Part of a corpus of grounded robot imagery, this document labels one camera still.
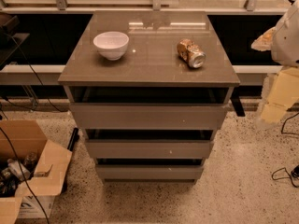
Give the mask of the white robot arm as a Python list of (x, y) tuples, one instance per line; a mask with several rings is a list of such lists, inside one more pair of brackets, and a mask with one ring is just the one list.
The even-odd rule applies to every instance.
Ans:
[(263, 85), (258, 121), (278, 123), (299, 100), (299, 1), (295, 0), (276, 26), (268, 29), (251, 47), (271, 51), (271, 58), (282, 68)]

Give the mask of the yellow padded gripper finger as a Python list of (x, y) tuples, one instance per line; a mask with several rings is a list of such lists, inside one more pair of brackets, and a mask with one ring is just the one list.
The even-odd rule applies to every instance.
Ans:
[(261, 119), (266, 123), (278, 123), (295, 103), (299, 101), (299, 69), (289, 67), (275, 75), (266, 97)]

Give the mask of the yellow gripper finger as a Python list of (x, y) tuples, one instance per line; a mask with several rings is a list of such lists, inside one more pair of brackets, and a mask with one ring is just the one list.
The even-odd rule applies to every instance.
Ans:
[(260, 35), (253, 41), (251, 47), (258, 51), (268, 51), (272, 49), (273, 35), (276, 31), (275, 27), (272, 27)]

